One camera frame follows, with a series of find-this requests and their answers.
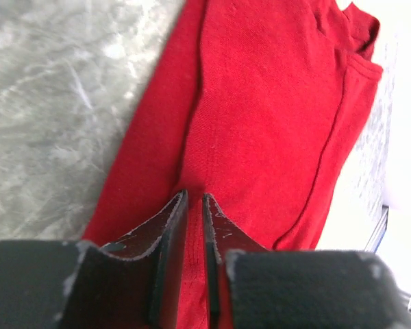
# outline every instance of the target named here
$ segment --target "mottled gray surface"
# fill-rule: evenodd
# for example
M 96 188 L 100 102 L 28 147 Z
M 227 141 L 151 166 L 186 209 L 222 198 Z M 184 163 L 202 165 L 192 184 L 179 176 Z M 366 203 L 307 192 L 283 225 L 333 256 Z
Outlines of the mottled gray surface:
M 182 0 L 0 0 L 0 238 L 77 238 Z M 395 51 L 388 45 L 385 69 Z M 392 77 L 348 173 L 380 213 Z

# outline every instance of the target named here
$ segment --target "gray countertop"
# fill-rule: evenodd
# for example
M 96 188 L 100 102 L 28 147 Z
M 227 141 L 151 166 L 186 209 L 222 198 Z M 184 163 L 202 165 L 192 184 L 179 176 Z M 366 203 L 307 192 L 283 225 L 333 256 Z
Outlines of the gray countertop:
M 182 4 L 0 0 L 0 238 L 80 236 Z M 382 209 L 395 45 L 384 54 L 344 174 L 369 220 Z

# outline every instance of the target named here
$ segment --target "red garment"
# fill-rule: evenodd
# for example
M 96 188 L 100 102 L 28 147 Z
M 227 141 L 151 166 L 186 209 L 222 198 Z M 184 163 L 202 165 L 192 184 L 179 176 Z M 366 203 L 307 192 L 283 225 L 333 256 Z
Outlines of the red garment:
M 382 74 L 378 29 L 334 0 L 187 0 L 84 238 L 112 241 L 187 188 L 177 328 L 205 328 L 202 194 L 265 247 L 315 248 Z

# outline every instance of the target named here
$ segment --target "red cloth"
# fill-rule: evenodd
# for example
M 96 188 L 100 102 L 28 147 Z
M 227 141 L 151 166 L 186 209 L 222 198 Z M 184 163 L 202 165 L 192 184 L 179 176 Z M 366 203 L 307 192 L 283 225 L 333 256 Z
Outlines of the red cloth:
M 332 0 L 187 0 L 84 238 L 117 239 L 187 188 L 177 328 L 205 328 L 202 194 L 265 247 L 315 248 L 382 74 L 378 29 Z

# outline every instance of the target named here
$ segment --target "red fabric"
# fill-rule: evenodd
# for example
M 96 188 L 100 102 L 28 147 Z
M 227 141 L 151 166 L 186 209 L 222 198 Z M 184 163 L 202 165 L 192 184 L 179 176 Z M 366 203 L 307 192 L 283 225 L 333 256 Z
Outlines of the red fabric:
M 112 241 L 187 188 L 177 328 L 205 328 L 202 193 L 265 247 L 315 248 L 381 77 L 378 29 L 332 0 L 187 0 L 84 238 Z

